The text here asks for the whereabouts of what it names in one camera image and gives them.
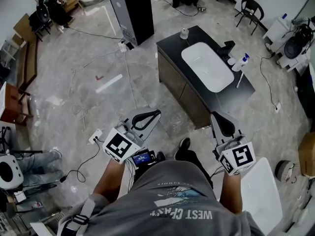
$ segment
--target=gray tile floor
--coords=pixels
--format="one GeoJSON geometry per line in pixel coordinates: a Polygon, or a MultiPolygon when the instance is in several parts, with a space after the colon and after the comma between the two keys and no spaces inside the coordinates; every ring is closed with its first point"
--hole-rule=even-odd
{"type": "MultiPolygon", "coordinates": [[[[261,57],[270,56],[262,40],[264,30],[258,27],[251,36],[254,25],[249,25],[247,19],[236,28],[239,18],[234,17],[237,11],[228,0],[200,0],[199,4],[207,7],[207,10],[195,17],[180,14],[162,0],[152,2],[155,34],[126,53],[137,107],[150,106],[162,111],[159,123],[147,139],[148,147],[156,152],[161,150],[171,157],[178,142],[189,136],[192,149],[205,169],[212,173],[217,167],[211,152],[215,146],[211,129],[194,130],[192,122],[171,93],[158,82],[155,43],[179,32],[183,27],[199,25],[221,45],[233,40],[236,43],[232,50],[233,56],[239,58],[247,52],[251,57],[244,73],[256,92],[246,104],[235,106],[230,114],[240,121],[253,143],[256,155],[267,157],[273,170],[280,160],[298,161],[297,148],[310,124],[293,90],[294,73],[281,70],[271,59],[263,61],[262,69],[271,85],[274,102],[280,101],[282,105],[279,113],[275,113],[268,85],[259,71],[261,57]]],[[[191,15],[196,12],[195,8],[183,5],[178,9],[191,15]]],[[[122,37],[109,0],[86,8],[86,12],[77,9],[73,16],[73,28],[122,37]]],[[[33,149],[59,148],[63,160],[52,167],[67,173],[97,152],[97,145],[89,144],[89,136],[100,128],[103,129],[103,138],[106,137],[119,116],[134,109],[134,102],[124,55],[120,51],[99,58],[84,70],[81,69],[95,57],[117,50],[118,40],[90,36],[71,29],[65,29],[64,34],[61,34],[52,29],[52,34],[45,36],[43,41],[38,46],[38,76],[28,89],[34,95],[31,102],[34,118],[28,123],[28,130],[33,149]],[[72,69],[77,72],[69,97],[72,69]],[[123,76],[120,80],[100,93],[95,92],[119,74],[123,76]],[[96,76],[104,77],[97,81],[96,76]],[[73,105],[87,109],[84,122],[80,120],[82,111],[74,114],[71,110],[73,105]]],[[[76,174],[71,173],[67,181],[50,191],[54,202],[66,207],[83,201],[92,192],[108,161],[108,156],[101,151],[95,159],[85,164],[81,168],[86,177],[84,183],[80,183],[76,174]]],[[[128,180],[129,175],[125,171],[121,195],[127,191],[128,180]]],[[[289,186],[277,182],[283,220],[274,233],[290,223],[293,208],[298,205],[296,200],[306,182],[304,177],[298,177],[297,182],[289,186]]]]}

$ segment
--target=gray t-shirt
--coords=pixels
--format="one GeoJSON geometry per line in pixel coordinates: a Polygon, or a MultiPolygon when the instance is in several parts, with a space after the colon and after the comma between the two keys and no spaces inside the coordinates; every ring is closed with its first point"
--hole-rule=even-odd
{"type": "Polygon", "coordinates": [[[169,160],[152,166],[114,203],[101,195],[90,198],[96,206],[84,236],[263,235],[249,212],[235,215],[224,208],[190,162],[169,160]]]}

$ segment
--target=spray bottle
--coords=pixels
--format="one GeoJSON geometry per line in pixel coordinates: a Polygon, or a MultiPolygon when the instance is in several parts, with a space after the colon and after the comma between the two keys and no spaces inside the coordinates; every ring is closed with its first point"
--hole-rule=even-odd
{"type": "Polygon", "coordinates": [[[249,60],[250,56],[245,53],[245,56],[241,59],[239,59],[233,66],[232,66],[232,70],[234,72],[238,72],[241,70],[241,68],[243,66],[245,66],[247,63],[248,63],[248,60],[249,60]]]}

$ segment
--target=red mark on floor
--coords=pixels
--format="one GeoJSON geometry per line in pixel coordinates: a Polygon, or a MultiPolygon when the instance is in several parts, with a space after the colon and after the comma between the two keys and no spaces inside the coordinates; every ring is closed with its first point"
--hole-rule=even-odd
{"type": "Polygon", "coordinates": [[[96,78],[96,80],[97,80],[97,81],[99,81],[99,80],[103,79],[103,78],[104,78],[104,76],[100,76],[100,77],[95,76],[95,78],[96,78]]]}

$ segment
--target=black countertop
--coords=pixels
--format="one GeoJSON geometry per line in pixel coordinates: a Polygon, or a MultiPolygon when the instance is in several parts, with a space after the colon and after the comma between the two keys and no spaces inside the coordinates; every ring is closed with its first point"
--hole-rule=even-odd
{"type": "MultiPolygon", "coordinates": [[[[255,92],[255,89],[245,75],[241,80],[239,88],[236,88],[242,72],[232,71],[234,74],[234,81],[230,85],[218,93],[209,91],[182,58],[182,50],[187,48],[189,45],[193,45],[198,42],[206,43],[216,53],[217,50],[221,48],[221,46],[218,45],[199,26],[189,28],[189,37],[187,40],[181,39],[180,33],[177,33],[157,42],[157,46],[188,79],[190,85],[194,87],[210,112],[221,111],[229,113],[236,107],[244,104],[247,99],[255,92]]],[[[230,66],[225,60],[223,61],[231,69],[232,66],[230,66]]]]}

